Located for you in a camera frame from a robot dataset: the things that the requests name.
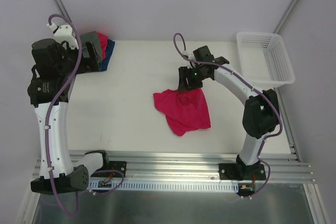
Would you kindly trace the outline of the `crimson pink t shirt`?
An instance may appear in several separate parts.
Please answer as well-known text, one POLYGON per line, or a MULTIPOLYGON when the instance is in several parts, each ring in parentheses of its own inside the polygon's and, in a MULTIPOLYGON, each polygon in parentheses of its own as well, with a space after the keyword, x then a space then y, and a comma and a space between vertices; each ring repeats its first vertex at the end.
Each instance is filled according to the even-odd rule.
POLYGON ((177 136, 211 128, 208 105, 202 89, 178 92, 167 89, 153 94, 154 107, 165 115, 177 136))

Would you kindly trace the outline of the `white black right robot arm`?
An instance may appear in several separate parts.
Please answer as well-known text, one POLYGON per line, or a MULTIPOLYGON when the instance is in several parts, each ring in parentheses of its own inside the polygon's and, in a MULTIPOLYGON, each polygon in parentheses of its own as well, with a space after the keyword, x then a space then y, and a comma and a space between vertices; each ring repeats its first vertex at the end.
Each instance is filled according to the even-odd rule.
POLYGON ((207 46, 193 51, 193 57, 182 56, 188 66, 179 67, 178 91, 192 91, 203 86, 210 78, 226 87, 244 106, 242 124, 246 132, 243 148, 234 163, 221 164, 219 173, 225 179, 264 180, 260 174, 263 164, 259 159, 265 140, 277 136, 282 126, 279 103, 273 89, 259 91, 249 84, 224 57, 214 57, 207 46))

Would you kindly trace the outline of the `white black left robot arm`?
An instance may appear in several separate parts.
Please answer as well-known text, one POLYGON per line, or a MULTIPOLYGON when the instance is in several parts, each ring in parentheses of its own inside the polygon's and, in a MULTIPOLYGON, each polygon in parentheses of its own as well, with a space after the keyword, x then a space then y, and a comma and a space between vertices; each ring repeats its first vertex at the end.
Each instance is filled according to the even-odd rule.
POLYGON ((41 165, 38 178, 30 183, 35 193, 52 195, 79 192, 87 189, 90 176, 95 172, 106 175, 110 163, 105 150, 85 153, 72 163, 67 141, 66 118, 70 98, 68 77, 73 71, 78 50, 69 42, 52 38, 32 44, 35 65, 27 92, 38 120, 41 165))

